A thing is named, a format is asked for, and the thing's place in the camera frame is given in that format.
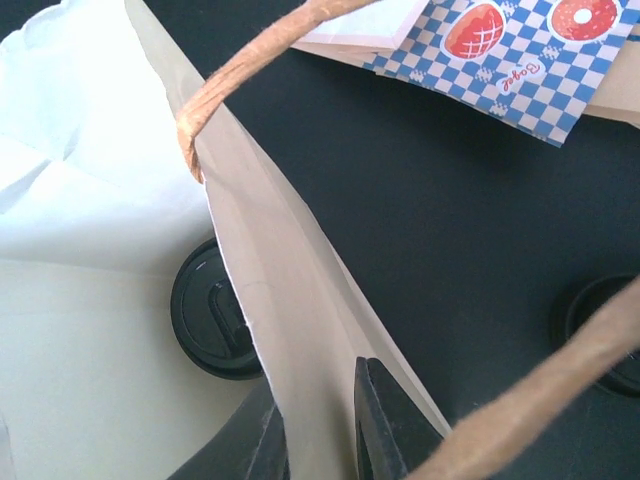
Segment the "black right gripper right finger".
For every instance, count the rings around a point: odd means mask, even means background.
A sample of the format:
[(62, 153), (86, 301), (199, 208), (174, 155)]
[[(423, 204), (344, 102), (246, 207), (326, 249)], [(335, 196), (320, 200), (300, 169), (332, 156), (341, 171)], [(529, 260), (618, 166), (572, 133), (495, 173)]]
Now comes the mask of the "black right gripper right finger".
[(356, 359), (354, 381), (358, 476), (406, 478), (443, 436), (377, 358)]

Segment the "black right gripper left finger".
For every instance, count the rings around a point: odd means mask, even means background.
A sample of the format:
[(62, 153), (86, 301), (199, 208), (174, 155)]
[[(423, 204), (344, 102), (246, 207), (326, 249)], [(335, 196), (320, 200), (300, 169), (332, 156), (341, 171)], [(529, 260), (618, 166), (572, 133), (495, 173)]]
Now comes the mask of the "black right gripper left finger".
[(219, 432), (170, 477), (288, 479), (284, 424), (270, 386), (256, 385)]

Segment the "cream paper bag with handles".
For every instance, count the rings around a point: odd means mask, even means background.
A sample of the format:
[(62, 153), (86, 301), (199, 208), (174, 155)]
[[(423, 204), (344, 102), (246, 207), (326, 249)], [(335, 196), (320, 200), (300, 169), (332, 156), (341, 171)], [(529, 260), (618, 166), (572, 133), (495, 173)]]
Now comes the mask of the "cream paper bag with handles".
[(295, 479), (358, 475), (356, 359), (443, 440), (408, 479), (635, 479), (639, 403), (554, 350), (580, 279), (639, 274), (639, 132), (563, 147), (289, 50), (179, 110), (288, 1), (1, 5), (1, 403), (18, 472), (165, 479), (247, 387), (187, 359), (174, 277), (215, 238)]

